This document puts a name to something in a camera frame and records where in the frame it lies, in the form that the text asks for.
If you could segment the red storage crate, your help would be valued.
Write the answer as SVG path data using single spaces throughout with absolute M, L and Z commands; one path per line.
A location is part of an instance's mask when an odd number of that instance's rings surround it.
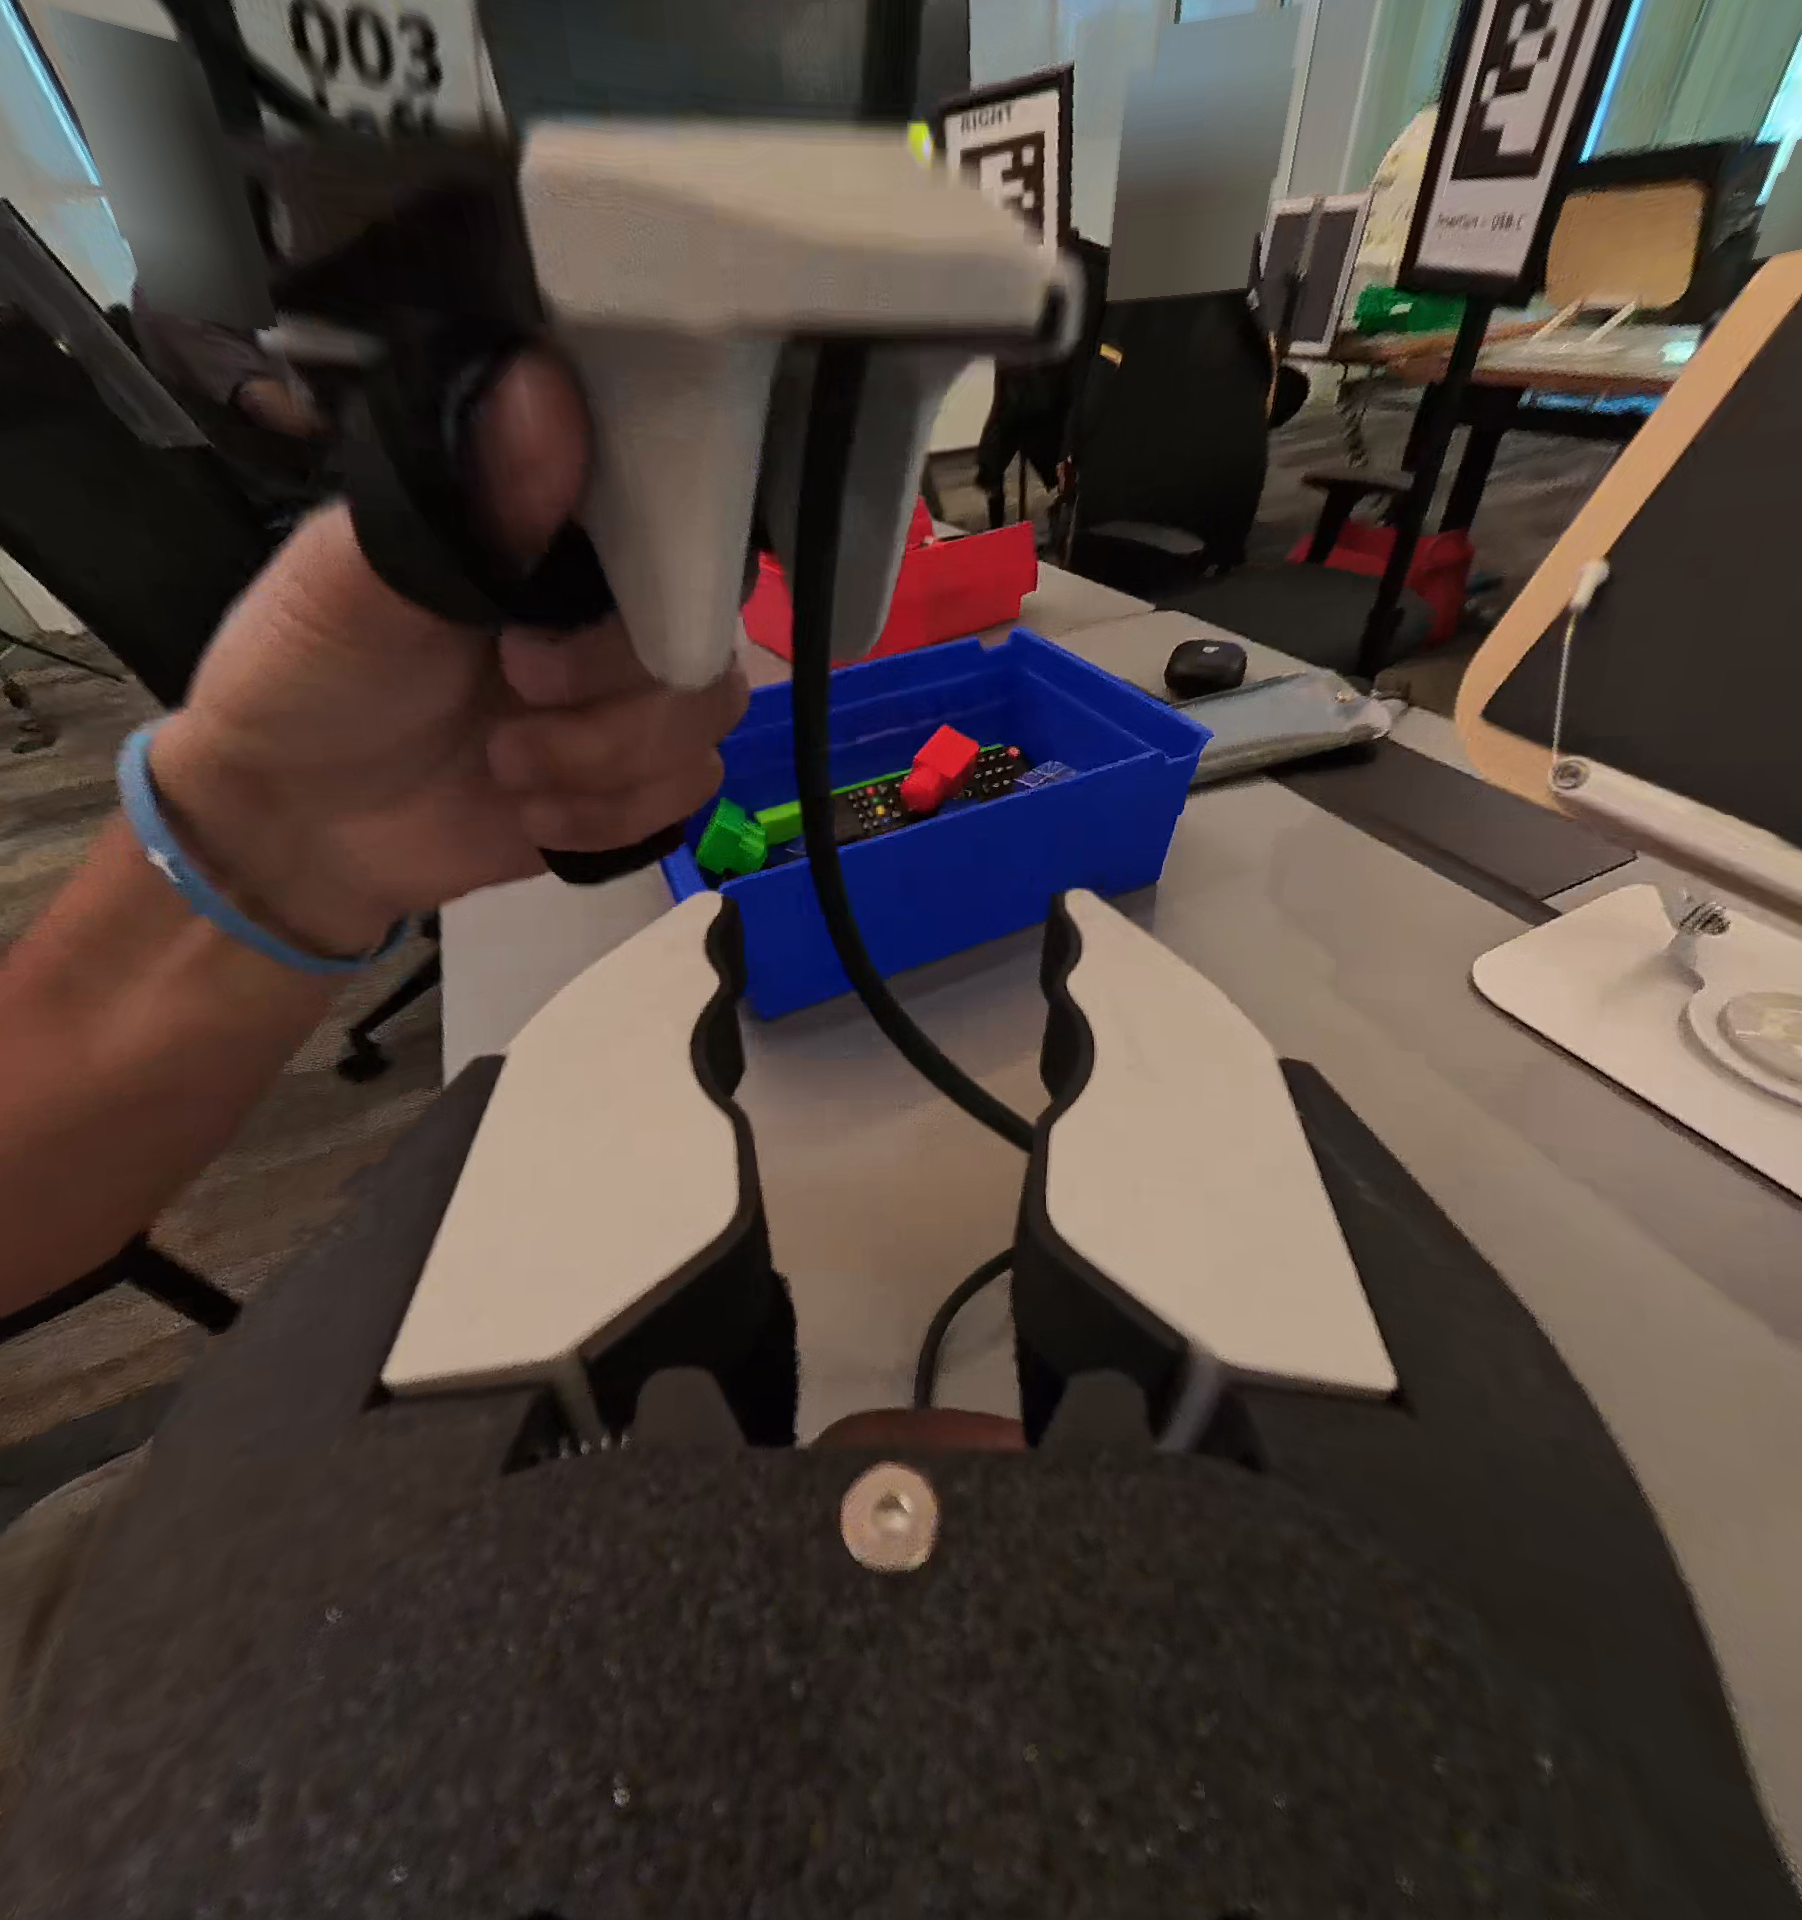
M 1331 571 L 1350 580 L 1390 580 L 1390 564 L 1393 564 L 1393 524 L 1374 520 L 1350 520 L 1331 546 Z M 1426 532 L 1398 586 L 1398 653 L 1455 641 L 1467 610 L 1467 586 L 1471 586 L 1471 532 Z

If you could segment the person's left hand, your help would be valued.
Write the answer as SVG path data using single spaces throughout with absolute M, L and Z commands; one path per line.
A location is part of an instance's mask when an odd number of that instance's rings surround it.
M 722 789 L 742 673 L 660 689 L 613 621 L 462 631 L 390 592 L 321 506 L 222 621 L 149 781 L 189 872 L 307 955 L 630 856 Z

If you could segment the black white tag board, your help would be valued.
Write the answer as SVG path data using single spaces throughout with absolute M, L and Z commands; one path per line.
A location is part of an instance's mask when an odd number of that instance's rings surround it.
M 950 96 L 925 133 L 932 156 L 1049 253 L 1071 244 L 1071 64 Z
M 1467 0 L 1412 221 L 1398 294 L 1535 301 L 1604 101 L 1627 0 Z

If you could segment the red plastic block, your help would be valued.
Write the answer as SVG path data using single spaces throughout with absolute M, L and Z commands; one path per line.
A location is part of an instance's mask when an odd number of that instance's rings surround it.
M 932 729 L 922 754 L 909 754 L 909 766 L 903 766 L 903 781 L 899 781 L 899 809 L 903 818 L 932 818 L 950 793 L 960 793 L 960 781 L 981 771 L 981 740 L 960 740 L 960 729 Z

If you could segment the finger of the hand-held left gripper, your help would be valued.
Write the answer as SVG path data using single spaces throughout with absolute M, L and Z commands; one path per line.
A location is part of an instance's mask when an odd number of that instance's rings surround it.
M 799 520 L 803 520 L 803 452 L 818 404 L 818 346 L 784 346 L 759 448 L 759 546 L 799 586 Z M 829 571 L 829 661 L 858 661 L 893 621 L 903 571 L 903 532 L 922 506 L 925 434 L 960 357 L 925 346 L 869 346 L 851 434 L 844 434 L 844 496 L 838 496 L 838 571 Z
M 516 196 L 594 414 L 580 524 L 660 689 L 711 689 L 735 658 L 784 346 L 828 347 L 799 520 L 828 658 L 869 346 L 960 363 L 1083 346 L 1083 259 L 899 133 L 540 125 Z

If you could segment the blue plastic bin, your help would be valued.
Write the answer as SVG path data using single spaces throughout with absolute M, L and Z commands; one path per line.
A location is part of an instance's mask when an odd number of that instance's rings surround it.
M 932 729 L 981 740 L 1018 771 L 922 825 L 869 833 L 851 789 L 899 789 Z M 1049 912 L 1061 894 L 1158 885 L 1210 729 L 1118 673 L 1018 631 L 1006 641 L 939 641 L 829 673 L 838 872 L 885 978 L 984 949 Z M 701 860 L 711 818 L 774 818 L 799 805 L 799 692 L 759 689 L 722 740 L 722 793 L 667 856 L 670 900 L 722 894 L 742 912 L 742 1000 L 759 1024 L 844 992 L 828 937 L 803 833 L 755 876 Z

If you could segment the blue wristband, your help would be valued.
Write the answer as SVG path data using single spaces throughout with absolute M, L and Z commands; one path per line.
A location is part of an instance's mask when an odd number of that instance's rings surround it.
M 392 916 L 371 949 L 354 949 L 354 955 L 328 955 L 328 949 L 301 949 L 291 937 L 264 930 L 258 912 L 244 912 L 244 900 L 194 872 L 194 856 L 183 844 L 183 833 L 165 825 L 165 805 L 161 805 L 161 781 L 150 781 L 150 740 L 165 721 L 138 721 L 127 741 L 118 741 L 118 809 L 127 809 L 127 833 L 138 841 L 149 872 L 214 930 L 230 937 L 233 949 L 281 961 L 281 971 L 301 971 L 301 978 L 354 978 L 368 961 L 390 961 L 417 916 Z

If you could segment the black office chair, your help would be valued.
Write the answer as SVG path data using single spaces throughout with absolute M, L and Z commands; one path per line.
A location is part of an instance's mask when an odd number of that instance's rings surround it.
M 127 315 L 0 196 L 0 555 L 14 555 L 161 708 L 183 708 L 281 532 Z
M 1006 465 L 1030 465 L 1049 486 L 1049 564 L 1172 595 L 1249 555 L 1268 481 L 1268 325 L 1249 294 L 1109 301 L 1109 247 L 1071 235 L 1068 253 L 1083 346 L 995 375 L 984 524 L 1006 524 Z

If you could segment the grey pouch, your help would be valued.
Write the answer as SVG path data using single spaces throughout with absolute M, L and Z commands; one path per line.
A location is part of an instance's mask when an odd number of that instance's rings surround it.
M 1180 717 L 1210 729 L 1191 789 L 1221 789 L 1221 781 L 1249 781 L 1249 771 L 1274 771 L 1296 761 L 1364 754 L 1393 740 L 1393 702 L 1332 673 L 1249 681 L 1230 692 L 1180 702 Z

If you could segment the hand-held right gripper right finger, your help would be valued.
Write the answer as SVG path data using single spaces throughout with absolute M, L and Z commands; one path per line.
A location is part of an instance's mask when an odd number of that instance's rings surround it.
M 1398 1373 L 1274 1041 L 1094 894 L 1047 930 L 1047 1118 L 1018 1221 L 1022 1420 L 1083 1378 L 1145 1445 L 1206 1445 L 1230 1384 L 1393 1403 Z

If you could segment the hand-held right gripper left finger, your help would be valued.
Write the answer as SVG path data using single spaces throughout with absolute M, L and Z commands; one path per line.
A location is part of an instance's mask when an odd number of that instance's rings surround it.
M 647 1378 L 711 1378 L 742 1445 L 799 1445 L 742 1083 L 742 916 L 701 894 L 580 971 L 501 1053 L 390 1343 L 381 1392 L 547 1392 L 622 1445 Z

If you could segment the bright green plastic piece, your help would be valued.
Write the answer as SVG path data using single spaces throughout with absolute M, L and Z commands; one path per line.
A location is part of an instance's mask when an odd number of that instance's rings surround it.
M 803 860 L 803 805 L 742 809 L 722 793 L 697 841 L 697 872 L 711 885 L 735 885 L 735 876 L 759 876 L 774 860 Z

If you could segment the person's left forearm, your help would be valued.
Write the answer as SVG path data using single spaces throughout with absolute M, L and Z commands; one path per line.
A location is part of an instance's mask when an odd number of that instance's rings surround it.
M 0 1321 L 118 1266 L 333 992 L 189 912 L 110 818 L 0 955 Z

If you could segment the tan back chair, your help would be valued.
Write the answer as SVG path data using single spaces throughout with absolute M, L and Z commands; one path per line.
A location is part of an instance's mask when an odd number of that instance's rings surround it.
M 1692 294 L 1707 235 L 1707 182 L 1596 182 L 1568 192 L 1542 301 L 1593 315 L 1668 320 Z

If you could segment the red plastic bin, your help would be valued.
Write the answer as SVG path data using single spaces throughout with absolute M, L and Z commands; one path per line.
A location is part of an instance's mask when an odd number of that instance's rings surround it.
M 829 661 L 1018 631 L 1038 592 L 1038 524 L 939 532 L 925 496 L 909 496 L 909 524 L 869 542 L 851 510 L 838 510 L 829 592 Z

